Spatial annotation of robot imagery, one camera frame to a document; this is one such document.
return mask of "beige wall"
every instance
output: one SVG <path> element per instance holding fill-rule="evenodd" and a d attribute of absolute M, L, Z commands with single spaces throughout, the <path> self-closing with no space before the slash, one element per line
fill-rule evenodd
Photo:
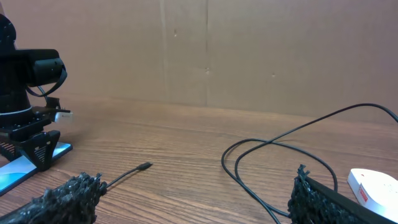
<path fill-rule="evenodd" d="M 398 112 L 396 0 L 5 0 L 19 48 L 54 48 L 59 92 L 321 116 Z M 340 116 L 388 122 L 375 109 Z"/>

